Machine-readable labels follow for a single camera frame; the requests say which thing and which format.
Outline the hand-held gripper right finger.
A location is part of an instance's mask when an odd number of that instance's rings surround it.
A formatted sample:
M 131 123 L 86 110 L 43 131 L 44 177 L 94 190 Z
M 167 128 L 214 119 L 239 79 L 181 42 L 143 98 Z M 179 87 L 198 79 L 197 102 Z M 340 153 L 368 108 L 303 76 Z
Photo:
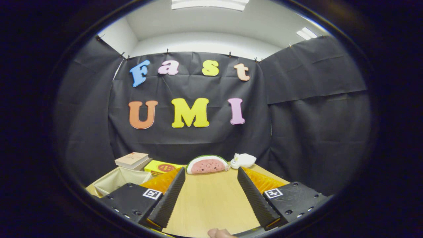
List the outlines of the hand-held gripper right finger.
M 265 230 L 297 220 L 331 198 L 300 182 L 281 182 L 245 167 L 238 168 L 237 179 Z

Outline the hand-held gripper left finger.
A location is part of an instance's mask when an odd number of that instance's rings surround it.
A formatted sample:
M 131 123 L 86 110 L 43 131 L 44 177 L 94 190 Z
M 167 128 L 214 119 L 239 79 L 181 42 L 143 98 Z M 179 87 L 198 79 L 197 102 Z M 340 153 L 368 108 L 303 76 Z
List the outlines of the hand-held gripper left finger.
M 140 185 L 126 183 L 99 202 L 134 223 L 162 230 L 168 225 L 185 175 L 185 168 L 180 167 Z

